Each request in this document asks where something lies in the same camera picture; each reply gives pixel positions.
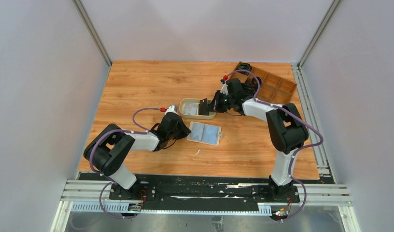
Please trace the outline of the dark grey card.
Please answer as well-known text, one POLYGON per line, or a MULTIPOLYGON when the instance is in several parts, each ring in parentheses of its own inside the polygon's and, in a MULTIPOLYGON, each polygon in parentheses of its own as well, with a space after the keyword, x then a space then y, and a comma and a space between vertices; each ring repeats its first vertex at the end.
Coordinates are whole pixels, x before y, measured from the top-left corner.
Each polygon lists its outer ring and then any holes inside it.
POLYGON ((209 103, 207 98, 200 100, 198 104, 198 115, 208 116, 210 113, 208 105, 209 103))

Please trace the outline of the white leather card holder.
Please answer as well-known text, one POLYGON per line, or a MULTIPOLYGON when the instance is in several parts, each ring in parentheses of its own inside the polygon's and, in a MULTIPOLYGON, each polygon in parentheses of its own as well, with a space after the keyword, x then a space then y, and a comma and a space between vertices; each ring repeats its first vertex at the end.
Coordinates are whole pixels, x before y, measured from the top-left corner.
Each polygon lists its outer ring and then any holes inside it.
POLYGON ((187 140, 196 143, 218 146, 224 134, 220 126, 191 121, 187 140))

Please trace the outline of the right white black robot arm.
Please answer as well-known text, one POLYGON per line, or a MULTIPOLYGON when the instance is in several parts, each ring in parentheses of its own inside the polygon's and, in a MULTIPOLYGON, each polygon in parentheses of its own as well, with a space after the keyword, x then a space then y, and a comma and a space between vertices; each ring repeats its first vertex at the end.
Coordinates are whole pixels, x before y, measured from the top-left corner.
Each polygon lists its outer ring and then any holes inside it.
POLYGON ((269 135, 277 151, 275 166, 265 190, 271 200, 280 202, 293 188, 295 152, 302 148, 309 133, 300 122, 293 103, 275 105, 253 97, 254 90, 239 79, 221 80, 222 88, 216 91, 208 109, 217 113, 233 110, 241 116, 252 116, 267 123, 269 135))

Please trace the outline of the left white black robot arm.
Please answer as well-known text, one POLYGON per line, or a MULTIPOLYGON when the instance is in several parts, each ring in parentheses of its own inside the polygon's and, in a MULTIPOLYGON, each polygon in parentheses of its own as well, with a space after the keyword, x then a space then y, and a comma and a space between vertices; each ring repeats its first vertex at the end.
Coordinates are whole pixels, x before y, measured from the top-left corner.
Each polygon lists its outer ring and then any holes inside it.
POLYGON ((166 113, 160 123, 144 132, 124 130, 109 124, 84 150, 83 157, 92 171, 102 174, 118 184, 122 194, 129 200, 140 194, 136 176, 124 165, 130 151, 160 151, 174 142, 186 138, 191 130, 182 118, 173 112, 166 113))

